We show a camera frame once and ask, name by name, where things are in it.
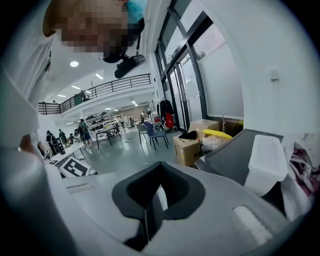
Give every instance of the gray floor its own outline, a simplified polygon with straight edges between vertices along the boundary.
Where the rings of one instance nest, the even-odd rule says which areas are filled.
[[[156,150],[150,141],[148,135],[141,135],[139,140],[138,131],[122,134],[122,139],[117,136],[111,138],[113,147],[107,139],[99,140],[100,151],[97,142],[93,143],[91,148],[92,154],[84,150],[83,154],[93,170],[98,174],[113,173],[119,171],[131,171],[133,174],[142,171],[155,162],[177,163],[174,151],[173,137],[181,134],[180,132],[168,133],[169,149],[167,149],[163,138],[158,138],[155,142]]]

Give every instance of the black metal railing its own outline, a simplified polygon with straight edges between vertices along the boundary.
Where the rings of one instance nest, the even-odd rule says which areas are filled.
[[[38,104],[38,111],[42,115],[49,115],[49,114],[61,114],[61,105],[58,103],[46,103],[40,102]]]
[[[97,97],[105,96],[121,90],[135,88],[139,86],[151,85],[150,73],[134,75],[110,82],[106,82],[90,89],[84,90],[61,104],[61,113],[89,100]]]

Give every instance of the cardboard box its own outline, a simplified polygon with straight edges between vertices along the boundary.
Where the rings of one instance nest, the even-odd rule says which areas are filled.
[[[176,136],[173,137],[173,144],[174,153],[180,165],[191,167],[202,155],[198,140],[183,139]]]
[[[196,139],[201,140],[205,137],[205,134],[202,132],[205,129],[219,131],[219,122],[206,119],[192,121],[188,133],[196,131]]]
[[[188,133],[196,131],[194,140],[173,137],[174,153],[180,165],[192,167],[194,162],[202,156],[199,140],[205,137],[202,132],[205,129],[219,131],[219,122],[205,119],[192,121]]]

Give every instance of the white table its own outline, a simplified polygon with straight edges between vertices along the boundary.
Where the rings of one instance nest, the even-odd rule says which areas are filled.
[[[75,143],[75,144],[71,145],[70,147],[64,149],[65,154],[58,153],[55,156],[51,157],[51,162],[52,161],[57,161],[56,163],[53,164],[55,166],[56,164],[60,163],[63,159],[66,159],[67,157],[69,157],[70,155],[75,153],[77,150],[80,150],[84,146],[85,145],[82,142],[81,143]]]

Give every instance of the white plastic container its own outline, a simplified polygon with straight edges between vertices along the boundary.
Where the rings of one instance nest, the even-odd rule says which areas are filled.
[[[244,186],[262,197],[288,174],[287,161],[280,140],[276,137],[256,135],[254,138],[249,174]]]

